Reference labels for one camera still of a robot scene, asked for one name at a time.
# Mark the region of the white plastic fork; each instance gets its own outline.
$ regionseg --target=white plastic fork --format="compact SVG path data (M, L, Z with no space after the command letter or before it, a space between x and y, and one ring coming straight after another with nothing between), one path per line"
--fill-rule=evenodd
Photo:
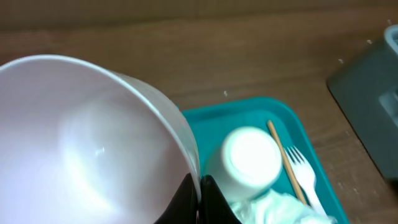
M290 165L292 166L294 176L307 195L311 207L319 215L327 216L321 202L319 201L317 193L315 192L317 177L315 176L312 166L295 146L288 147L287 150L285 149L285 152Z

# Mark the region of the teal tray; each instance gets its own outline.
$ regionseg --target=teal tray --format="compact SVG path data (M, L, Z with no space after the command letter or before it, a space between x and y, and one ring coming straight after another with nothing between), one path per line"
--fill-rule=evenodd
M201 171L210 155L220 148L224 138L241 126L255 126L269 133L267 121L272 120L283 146L297 146L317 175L315 191L329 216L338 223L349 223L320 161L297 115L285 104L272 98L258 97L182 112L198 144ZM283 170L271 187L279 193L295 195Z

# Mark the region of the wooden stick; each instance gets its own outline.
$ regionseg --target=wooden stick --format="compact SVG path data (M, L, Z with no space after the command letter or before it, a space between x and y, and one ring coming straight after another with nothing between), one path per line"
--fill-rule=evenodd
M289 162L289 160L286 157L285 150L282 147L282 143L280 143L280 139L279 139L278 134L277 134L277 132L275 130L274 124L272 123L272 121L268 121L267 125L268 125L268 128L269 128L269 131L271 132L272 137L275 139L276 143L279 146L280 153L282 154L282 160L283 160L283 163L284 163L284 167L285 167L287 175L289 176L290 183L292 183L292 185L293 185L294 193L296 194L296 197L304 205L306 205L307 202L305 201L304 194L301 191L299 183L296 180L296 176L294 176L294 173L293 173L293 170L292 170L292 166L290 165L290 162Z

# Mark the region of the table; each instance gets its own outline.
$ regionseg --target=table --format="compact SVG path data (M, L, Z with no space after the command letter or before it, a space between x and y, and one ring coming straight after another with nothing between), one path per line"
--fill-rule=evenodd
M62 54L144 80L181 109L270 96L301 119L352 223L398 223L384 182L326 87L398 22L398 8L283 12L0 33L0 63Z

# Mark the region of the white cloth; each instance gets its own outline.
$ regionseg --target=white cloth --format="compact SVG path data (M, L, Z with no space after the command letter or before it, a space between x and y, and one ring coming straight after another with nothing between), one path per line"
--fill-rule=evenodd
M274 190L252 201L234 203L231 209L242 224L336 223L334 218L319 216L295 197Z

